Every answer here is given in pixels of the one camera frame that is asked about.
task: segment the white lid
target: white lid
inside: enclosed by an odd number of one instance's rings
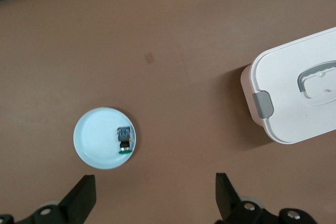
[[[267,134],[291,144],[336,129],[336,27],[263,52],[250,81]]]

